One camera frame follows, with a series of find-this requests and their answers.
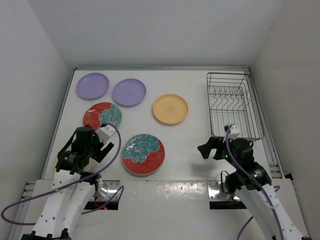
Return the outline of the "red floral plate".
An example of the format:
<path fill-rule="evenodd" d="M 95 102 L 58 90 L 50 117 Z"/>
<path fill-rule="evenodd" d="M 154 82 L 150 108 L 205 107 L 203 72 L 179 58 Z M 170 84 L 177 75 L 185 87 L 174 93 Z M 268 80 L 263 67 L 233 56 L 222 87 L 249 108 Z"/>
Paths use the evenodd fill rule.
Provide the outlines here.
<path fill-rule="evenodd" d="M 91 106 L 83 116 L 83 126 L 89 125 L 95 131 L 105 123 L 119 128 L 122 122 L 120 108 L 111 102 L 100 102 Z"/>
<path fill-rule="evenodd" d="M 136 176 L 148 176 L 164 163 L 165 148 L 154 135 L 137 134 L 123 146 L 121 160 L 128 172 Z"/>

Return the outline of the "purple plate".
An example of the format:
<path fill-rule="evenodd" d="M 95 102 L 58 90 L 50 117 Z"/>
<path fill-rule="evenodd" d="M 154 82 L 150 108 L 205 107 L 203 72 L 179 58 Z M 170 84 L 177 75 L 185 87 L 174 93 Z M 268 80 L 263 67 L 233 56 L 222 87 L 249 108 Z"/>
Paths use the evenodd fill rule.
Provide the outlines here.
<path fill-rule="evenodd" d="M 102 73 L 92 72 L 84 75 L 76 84 L 76 94 L 85 100 L 103 97 L 109 90 L 110 81 Z"/>
<path fill-rule="evenodd" d="M 133 107 L 140 104 L 147 93 L 145 84 L 135 78 L 126 78 L 119 81 L 112 91 L 112 98 L 119 105 Z"/>

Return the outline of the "yellow plate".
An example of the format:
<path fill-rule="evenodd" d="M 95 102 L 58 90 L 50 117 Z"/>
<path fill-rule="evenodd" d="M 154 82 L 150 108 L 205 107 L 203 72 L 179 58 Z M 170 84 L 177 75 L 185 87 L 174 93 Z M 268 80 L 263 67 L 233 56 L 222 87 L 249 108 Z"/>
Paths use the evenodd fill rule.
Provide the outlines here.
<path fill-rule="evenodd" d="M 176 125 L 187 117 L 189 107 L 184 98 L 170 93 L 161 95 L 155 100 L 152 112 L 160 122 L 167 125 Z"/>

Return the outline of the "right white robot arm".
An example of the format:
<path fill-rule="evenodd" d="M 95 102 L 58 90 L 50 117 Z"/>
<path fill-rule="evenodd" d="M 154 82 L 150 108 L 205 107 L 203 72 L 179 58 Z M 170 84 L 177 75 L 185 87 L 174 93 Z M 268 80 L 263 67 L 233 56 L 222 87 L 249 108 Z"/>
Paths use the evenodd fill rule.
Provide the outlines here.
<path fill-rule="evenodd" d="M 244 138 L 210 137 L 197 149 L 204 159 L 215 150 L 215 160 L 226 160 L 235 168 L 235 172 L 226 176 L 224 185 L 249 210 L 265 239 L 307 240 L 308 236 L 298 230 L 282 206 L 270 176 L 255 161 L 253 145 Z"/>

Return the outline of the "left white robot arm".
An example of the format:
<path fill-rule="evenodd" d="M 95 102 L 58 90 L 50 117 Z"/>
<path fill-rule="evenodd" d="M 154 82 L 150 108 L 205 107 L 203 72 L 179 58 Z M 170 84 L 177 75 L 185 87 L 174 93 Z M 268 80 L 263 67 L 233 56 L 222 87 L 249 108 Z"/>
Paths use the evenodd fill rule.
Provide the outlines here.
<path fill-rule="evenodd" d="M 57 154 L 52 193 L 32 228 L 23 240 L 70 240 L 88 201 L 99 193 L 99 173 L 85 171 L 90 159 L 100 163 L 114 144 L 108 142 L 115 126 L 103 123 L 98 129 L 90 125 L 76 128 Z"/>

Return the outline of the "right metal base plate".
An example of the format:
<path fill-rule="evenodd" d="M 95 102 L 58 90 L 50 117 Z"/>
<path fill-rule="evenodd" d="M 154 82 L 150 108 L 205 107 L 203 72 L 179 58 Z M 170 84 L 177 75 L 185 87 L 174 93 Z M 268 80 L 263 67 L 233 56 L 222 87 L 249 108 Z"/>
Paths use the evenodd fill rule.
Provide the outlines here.
<path fill-rule="evenodd" d="M 207 181 L 208 199 L 213 202 L 240 202 L 240 198 L 222 191 L 221 182 L 218 180 Z"/>

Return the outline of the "metal base plate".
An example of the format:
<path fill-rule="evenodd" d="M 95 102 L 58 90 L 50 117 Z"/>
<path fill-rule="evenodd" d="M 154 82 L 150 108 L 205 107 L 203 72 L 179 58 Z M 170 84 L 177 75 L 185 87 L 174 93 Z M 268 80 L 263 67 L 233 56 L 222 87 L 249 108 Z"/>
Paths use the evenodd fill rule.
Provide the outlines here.
<path fill-rule="evenodd" d="M 114 194 L 115 197 L 111 200 L 112 202 L 117 202 L 120 197 L 121 191 L 118 189 L 121 186 L 120 180 L 103 180 L 99 185 L 100 190 L 98 193 L 95 193 L 90 199 L 89 202 L 107 202 Z"/>
<path fill-rule="evenodd" d="M 218 180 L 207 181 L 208 199 L 213 202 L 240 202 L 240 198 L 222 191 L 221 182 Z"/>

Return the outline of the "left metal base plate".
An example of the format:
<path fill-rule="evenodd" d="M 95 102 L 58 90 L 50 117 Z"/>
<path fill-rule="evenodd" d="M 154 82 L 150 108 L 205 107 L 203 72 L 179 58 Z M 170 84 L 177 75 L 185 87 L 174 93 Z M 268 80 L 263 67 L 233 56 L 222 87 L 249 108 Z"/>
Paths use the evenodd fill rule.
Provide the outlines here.
<path fill-rule="evenodd" d="M 90 199 L 89 202 L 107 202 L 114 194 L 115 197 L 111 200 L 112 202 L 117 202 L 120 197 L 121 191 L 118 189 L 121 186 L 120 180 L 103 180 L 99 185 L 100 190 L 98 193 L 95 193 Z"/>

